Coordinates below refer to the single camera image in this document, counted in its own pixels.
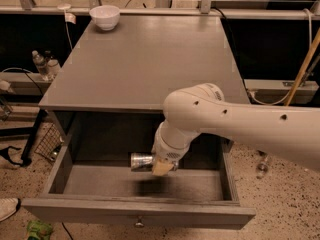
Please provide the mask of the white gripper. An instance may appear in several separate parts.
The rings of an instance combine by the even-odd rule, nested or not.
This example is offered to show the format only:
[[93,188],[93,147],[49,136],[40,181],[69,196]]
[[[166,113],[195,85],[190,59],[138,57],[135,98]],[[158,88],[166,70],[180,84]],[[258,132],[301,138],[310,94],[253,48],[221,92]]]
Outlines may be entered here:
[[174,167],[174,164],[171,162],[179,161],[187,153],[187,151],[188,151],[187,148],[182,148],[182,149],[173,148],[168,144],[166,144],[161,137],[156,136],[154,139],[151,152],[156,157],[161,159],[155,160],[152,167],[152,174],[154,176],[166,175]]

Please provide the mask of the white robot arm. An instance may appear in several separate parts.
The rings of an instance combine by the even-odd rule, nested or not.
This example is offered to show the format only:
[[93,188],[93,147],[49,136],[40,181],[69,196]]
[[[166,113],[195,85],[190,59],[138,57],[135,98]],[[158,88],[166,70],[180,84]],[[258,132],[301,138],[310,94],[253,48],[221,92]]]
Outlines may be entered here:
[[164,100],[152,173],[167,174],[202,133],[214,134],[320,170],[320,109],[233,104],[214,84],[179,89]]

